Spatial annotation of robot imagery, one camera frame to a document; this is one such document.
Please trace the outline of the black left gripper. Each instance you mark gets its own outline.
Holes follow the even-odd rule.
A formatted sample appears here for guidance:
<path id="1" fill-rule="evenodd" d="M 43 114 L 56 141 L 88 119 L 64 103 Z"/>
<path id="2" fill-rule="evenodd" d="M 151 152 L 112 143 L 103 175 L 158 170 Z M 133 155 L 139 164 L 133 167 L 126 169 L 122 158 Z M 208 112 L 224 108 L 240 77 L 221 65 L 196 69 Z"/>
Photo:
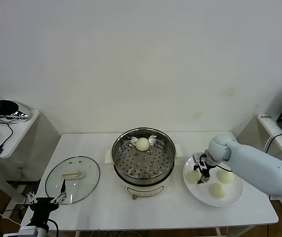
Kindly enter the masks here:
<path id="1" fill-rule="evenodd" d="M 50 213 L 57 210 L 59 205 L 67 198 L 66 180 L 63 180 L 60 193 L 55 197 L 37 197 L 39 183 L 33 185 L 33 188 L 26 193 L 26 198 L 33 211 L 30 223 L 27 226 L 47 226 Z"/>

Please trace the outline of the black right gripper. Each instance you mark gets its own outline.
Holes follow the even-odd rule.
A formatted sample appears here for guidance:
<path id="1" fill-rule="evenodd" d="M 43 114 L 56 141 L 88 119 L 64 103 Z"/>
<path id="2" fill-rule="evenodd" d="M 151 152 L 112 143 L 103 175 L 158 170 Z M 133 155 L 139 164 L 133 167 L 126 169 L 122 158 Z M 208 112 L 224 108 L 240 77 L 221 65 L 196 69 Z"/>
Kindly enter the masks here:
<path id="1" fill-rule="evenodd" d="M 210 178 L 210 169 L 215 168 L 215 166 L 207 163 L 207 155 L 205 153 L 194 153 L 192 158 L 194 161 L 193 170 L 199 169 L 201 174 L 197 184 L 207 183 Z"/>

